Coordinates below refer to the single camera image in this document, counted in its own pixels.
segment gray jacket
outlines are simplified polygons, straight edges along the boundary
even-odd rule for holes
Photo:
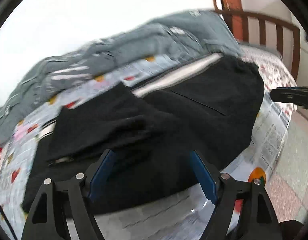
[[[18,122],[62,90],[148,56],[166,54],[183,63],[214,52],[241,53],[219,15],[185,11],[92,41],[63,56],[45,58],[25,75],[0,108],[0,144],[13,135]]]

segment patterned bedsheet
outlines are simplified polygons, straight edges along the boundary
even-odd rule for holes
[[[268,91],[278,86],[294,86],[295,81],[275,55],[248,46],[241,47],[245,53],[243,60],[259,65],[266,93],[255,122],[250,147],[225,170],[235,179],[247,181],[253,170],[258,167],[268,179],[281,151],[291,114],[296,110],[292,104],[271,102]],[[21,204],[41,126],[55,118],[62,106],[76,107],[109,90],[118,82],[122,81],[132,86],[145,77],[175,65],[171,62],[169,66],[165,64],[165,69],[162,69],[160,60],[166,62],[168,58],[166,55],[156,56],[151,59],[152,64],[145,64],[148,67],[143,69],[136,69],[133,64],[129,64],[63,91],[16,126],[14,136],[0,154],[0,203],[18,239],[21,239],[27,218]],[[106,239],[164,239],[163,236],[167,239],[185,239],[180,234],[195,239],[203,232],[212,210],[213,205],[206,200],[200,186],[195,185],[166,199],[126,211],[97,216],[96,220]],[[237,216],[233,216],[232,226],[237,222]],[[0,224],[12,238],[1,215]],[[77,239],[71,220],[68,221],[68,225],[72,239]]]

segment wooden headboard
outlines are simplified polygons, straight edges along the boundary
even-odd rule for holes
[[[243,25],[243,41],[249,42],[249,27],[248,18],[258,19],[259,22],[259,43],[266,46],[266,22],[271,22],[276,25],[277,33],[277,50],[283,55],[284,52],[284,34],[283,27],[289,29],[293,33],[293,54],[292,54],[292,66],[291,75],[297,80],[299,60],[300,60],[300,30],[297,26],[285,22],[283,20],[270,17],[265,14],[259,14],[254,12],[246,12],[241,10],[215,10],[216,13],[222,14],[225,17],[230,17],[233,20],[233,16],[242,18]]]

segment black garment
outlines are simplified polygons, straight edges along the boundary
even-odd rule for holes
[[[63,109],[52,137],[39,142],[23,208],[29,210],[45,178],[69,179],[106,148],[119,160],[93,204],[95,213],[184,190],[197,183],[188,161],[192,150],[221,170],[249,146],[263,93],[256,65],[223,57],[143,99],[120,84],[75,109]],[[69,155],[74,161],[48,167],[51,160]]]

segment tiled floor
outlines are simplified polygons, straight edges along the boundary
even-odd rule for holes
[[[308,210],[308,121],[292,115],[278,166],[266,186],[279,222],[303,222]]]

